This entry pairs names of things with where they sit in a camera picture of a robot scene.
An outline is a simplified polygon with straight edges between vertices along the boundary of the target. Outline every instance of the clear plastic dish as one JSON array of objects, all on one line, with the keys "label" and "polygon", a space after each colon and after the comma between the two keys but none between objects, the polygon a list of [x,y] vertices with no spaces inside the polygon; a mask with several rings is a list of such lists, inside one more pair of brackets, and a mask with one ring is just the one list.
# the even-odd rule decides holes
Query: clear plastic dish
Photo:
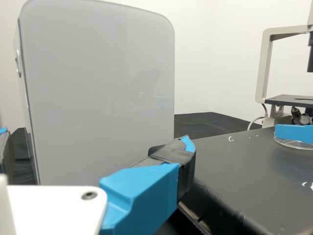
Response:
[{"label": "clear plastic dish", "polygon": [[274,135],[274,140],[277,143],[279,143],[283,146],[289,147],[289,148],[313,150],[313,143],[305,143],[302,141],[292,141],[292,140],[280,139],[280,138],[277,138],[275,135]]}]

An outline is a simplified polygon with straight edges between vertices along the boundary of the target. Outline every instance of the black table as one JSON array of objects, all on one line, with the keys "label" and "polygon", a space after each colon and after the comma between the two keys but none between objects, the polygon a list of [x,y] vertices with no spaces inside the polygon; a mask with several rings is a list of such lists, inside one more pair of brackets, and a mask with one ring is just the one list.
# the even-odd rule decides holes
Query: black table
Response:
[{"label": "black table", "polygon": [[195,186],[183,203],[212,234],[311,234],[313,151],[284,147],[273,132],[194,140]]}]

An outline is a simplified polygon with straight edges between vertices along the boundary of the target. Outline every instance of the white wall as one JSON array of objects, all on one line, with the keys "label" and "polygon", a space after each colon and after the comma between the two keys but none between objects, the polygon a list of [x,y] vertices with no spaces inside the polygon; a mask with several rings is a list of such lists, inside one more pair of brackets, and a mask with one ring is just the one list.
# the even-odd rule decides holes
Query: white wall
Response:
[{"label": "white wall", "polygon": [[[23,125],[13,61],[13,32],[23,0],[0,2],[1,120]],[[213,111],[251,120],[262,32],[306,24],[310,0],[114,0],[166,16],[176,34],[175,113]],[[308,35],[274,43],[268,96],[313,95],[306,73]]]}]

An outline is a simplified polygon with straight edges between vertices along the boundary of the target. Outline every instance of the blue clip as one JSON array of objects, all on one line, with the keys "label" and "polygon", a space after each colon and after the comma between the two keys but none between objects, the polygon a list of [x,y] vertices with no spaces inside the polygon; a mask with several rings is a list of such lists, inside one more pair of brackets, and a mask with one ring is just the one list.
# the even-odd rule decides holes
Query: blue clip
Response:
[{"label": "blue clip", "polygon": [[275,136],[284,140],[313,143],[313,125],[276,125]]},{"label": "blue clip", "polygon": [[185,144],[185,151],[195,153],[196,147],[195,144],[191,141],[188,135],[183,136],[180,140]]},{"label": "blue clip", "polygon": [[99,182],[108,195],[100,235],[154,234],[177,208],[179,164],[120,170]]},{"label": "blue clip", "polygon": [[6,127],[0,128],[0,135],[3,133],[6,133],[6,132],[8,132],[8,128],[6,128]]}]

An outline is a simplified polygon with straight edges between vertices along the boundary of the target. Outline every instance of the white cable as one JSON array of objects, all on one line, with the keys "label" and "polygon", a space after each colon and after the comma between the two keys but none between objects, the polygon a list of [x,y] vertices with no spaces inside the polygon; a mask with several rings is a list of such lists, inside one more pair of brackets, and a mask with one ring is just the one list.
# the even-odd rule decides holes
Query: white cable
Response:
[{"label": "white cable", "polygon": [[247,128],[247,131],[249,131],[249,130],[250,130],[250,128],[251,128],[251,126],[252,126],[252,124],[253,124],[253,123],[255,123],[257,120],[259,120],[259,119],[263,119],[263,118],[267,118],[267,117],[268,117],[268,109],[266,108],[265,104],[262,104],[262,106],[263,106],[264,111],[265,111],[265,113],[264,113],[264,117],[257,117],[257,118],[256,118],[256,119],[254,119],[252,122],[250,122],[250,123],[249,123],[249,126],[248,126],[248,128]]},{"label": "white cable", "polygon": [[267,118],[268,117],[268,109],[266,108],[265,104],[262,104],[262,106],[263,106],[264,111],[265,111],[264,117]]},{"label": "white cable", "polygon": [[250,128],[251,128],[251,126],[252,126],[252,124],[253,123],[255,123],[257,120],[259,120],[259,119],[263,119],[264,118],[264,116],[262,116],[262,117],[257,117],[256,119],[254,119],[252,122],[250,122],[250,124],[249,124],[249,126],[248,126],[248,129],[247,129],[247,131],[249,131],[250,130]]}]

